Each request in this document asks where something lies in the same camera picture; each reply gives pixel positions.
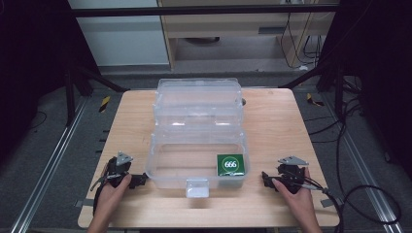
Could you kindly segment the person's right hand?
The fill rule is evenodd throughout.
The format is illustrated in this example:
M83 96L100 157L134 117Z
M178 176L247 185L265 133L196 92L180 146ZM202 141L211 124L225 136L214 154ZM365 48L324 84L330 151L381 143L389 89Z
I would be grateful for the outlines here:
M281 182L274 180L273 183L286 200L292 215L298 223L309 219L317 220L312 194L309 189L302 188L296 194L292 194Z

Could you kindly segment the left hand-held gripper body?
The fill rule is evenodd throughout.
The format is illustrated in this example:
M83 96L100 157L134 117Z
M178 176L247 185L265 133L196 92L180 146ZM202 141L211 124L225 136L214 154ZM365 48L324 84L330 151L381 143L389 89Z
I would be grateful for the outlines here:
M128 174L133 158L121 151L117 156L112 157L108 164L105 173L106 180L112 187L117 187L122 179Z

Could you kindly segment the black horizontal bar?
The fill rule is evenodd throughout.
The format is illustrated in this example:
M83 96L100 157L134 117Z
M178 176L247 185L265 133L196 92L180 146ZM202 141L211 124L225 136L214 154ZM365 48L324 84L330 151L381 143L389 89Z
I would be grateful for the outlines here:
M73 17L146 17L146 16L192 16L222 14L278 14L337 12L339 4L292 4L292 5L224 5L182 6L112 9L75 9L67 12Z

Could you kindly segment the black curtain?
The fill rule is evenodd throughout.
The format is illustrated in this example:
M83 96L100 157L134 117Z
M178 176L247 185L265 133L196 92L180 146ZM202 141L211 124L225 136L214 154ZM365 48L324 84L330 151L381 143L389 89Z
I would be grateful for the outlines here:
M361 80L369 116L412 179L412 0L339 0L323 58Z
M78 21L60 14L71 8L68 0L0 0L0 165L68 68L99 71Z

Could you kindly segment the grey tape piece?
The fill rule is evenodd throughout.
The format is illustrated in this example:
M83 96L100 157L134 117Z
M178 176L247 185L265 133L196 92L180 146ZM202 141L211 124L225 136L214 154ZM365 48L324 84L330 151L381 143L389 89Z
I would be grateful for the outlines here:
M330 206L334 206L334 205L338 205L341 206L343 204L342 200L340 198L327 198L327 199L323 199L321 201L321 204L324 208L326 207L330 207Z
M74 203L74 206L77 207L77 208L81 208L81 207L83 207L83 206L90 206L90 207L92 207L93 204L94 204L94 200L87 198L87 199L83 199L83 200L77 200L77 201Z

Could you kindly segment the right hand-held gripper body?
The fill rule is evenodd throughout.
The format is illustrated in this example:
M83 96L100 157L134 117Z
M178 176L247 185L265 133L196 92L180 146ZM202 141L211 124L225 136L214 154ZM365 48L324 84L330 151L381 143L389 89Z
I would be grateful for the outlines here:
M280 175L278 181L281 182L290 193L296 194L305 183L305 166L308 165L308 162L294 155L281 158L278 162L280 163L277 168L278 174Z

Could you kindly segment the person's left hand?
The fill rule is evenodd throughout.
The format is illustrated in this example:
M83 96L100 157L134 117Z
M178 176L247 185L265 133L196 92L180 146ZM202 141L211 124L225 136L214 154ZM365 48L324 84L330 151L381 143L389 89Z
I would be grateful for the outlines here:
M117 209L124 193L131 182L131 175L126 175L117 187L105 184L100 192L94 216L102 219L109 219Z

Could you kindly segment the black metal stand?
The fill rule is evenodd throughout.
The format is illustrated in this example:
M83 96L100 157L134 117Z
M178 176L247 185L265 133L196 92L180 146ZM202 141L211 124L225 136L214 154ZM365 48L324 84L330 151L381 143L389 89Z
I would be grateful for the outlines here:
M329 90L334 85L334 112L339 119L343 119L343 71L343 63L337 58L332 58L331 60L320 62L316 68L304 73L297 79L280 85L280 88L293 89L312 77L320 76L317 89L323 92Z
M90 96L93 92L93 88L91 87L91 84L88 82L88 79L97 81L98 83L101 83L109 87L115 92L127 91L127 88L112 83L104 79L101 74L92 72L91 70L85 67L72 66L67 68L64 73L67 106L67 126L70 126L72 124L76 116L74 88L76 87L81 92L82 96Z

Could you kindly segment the light wooden desk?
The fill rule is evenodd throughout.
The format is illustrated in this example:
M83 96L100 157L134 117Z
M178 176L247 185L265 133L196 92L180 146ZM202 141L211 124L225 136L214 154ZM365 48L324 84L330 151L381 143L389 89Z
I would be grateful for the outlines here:
M336 4L340 0L156 0L160 7L224 5L292 5ZM275 36L287 64L303 62L303 48L308 37L325 36L334 12L278 14L222 14L163 16L167 41L179 38L213 38L235 36Z

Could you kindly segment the yellow and black tape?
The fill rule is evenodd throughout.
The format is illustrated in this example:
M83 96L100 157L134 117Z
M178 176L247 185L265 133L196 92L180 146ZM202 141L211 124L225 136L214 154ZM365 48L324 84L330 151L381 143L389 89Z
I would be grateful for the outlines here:
M100 105L99 110L98 110L99 113L105 112L105 110L108 106L108 103L110 102L110 99L111 99L111 96L105 96L102 99L101 105Z
M307 103L312 104L314 106L322 107L325 105L324 102L322 101L315 101L311 93L306 94L306 100L307 100Z

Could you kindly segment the white cabinet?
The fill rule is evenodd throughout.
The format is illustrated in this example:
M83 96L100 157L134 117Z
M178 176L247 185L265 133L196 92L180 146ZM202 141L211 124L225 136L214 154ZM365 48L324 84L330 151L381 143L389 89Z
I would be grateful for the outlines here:
M156 7L156 0L68 0L73 10ZM99 67L168 65L158 16L78 17Z

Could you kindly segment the green square packet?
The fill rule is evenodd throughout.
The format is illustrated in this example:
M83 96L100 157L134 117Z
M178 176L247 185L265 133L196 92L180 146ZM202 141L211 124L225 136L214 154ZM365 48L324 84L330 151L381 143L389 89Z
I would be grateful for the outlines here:
M218 154L217 175L244 176L246 174L244 157L242 154Z

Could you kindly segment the clear plastic storage box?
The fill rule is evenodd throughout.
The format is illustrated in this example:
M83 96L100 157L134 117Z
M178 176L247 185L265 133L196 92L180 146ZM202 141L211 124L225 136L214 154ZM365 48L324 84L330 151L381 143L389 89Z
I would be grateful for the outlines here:
M250 163L242 89L235 79L161 80L153 104L146 173L158 188L182 188L188 198L240 188ZM218 154L242 154L244 176L217 175Z

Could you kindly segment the metal floor rail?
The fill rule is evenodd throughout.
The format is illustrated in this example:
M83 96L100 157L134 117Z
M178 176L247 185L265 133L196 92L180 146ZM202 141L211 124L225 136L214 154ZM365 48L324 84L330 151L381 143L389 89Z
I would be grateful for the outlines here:
M399 222L401 208L395 210L391 206L392 203L397 204L397 201L389 194L386 194L384 189L378 185L365 160L361 157L361 153L347 127L345 127L344 133L339 134L338 142L345 146L348 156L360 178L360 182L362 185L365 185L365 192L379 220L382 221L385 231L387 233L404 233Z
M79 125L79 122L85 112L88 97L81 97L79 104L75 109L75 114L72 121L64 128L62 135L57 142L51 157L43 170L39 180L36 182L28 200L23 209L20 211L17 219L11 227L10 233L26 233L30 223L35 216L45 193L52 181L54 173L59 166L59 163L67 150L69 143Z

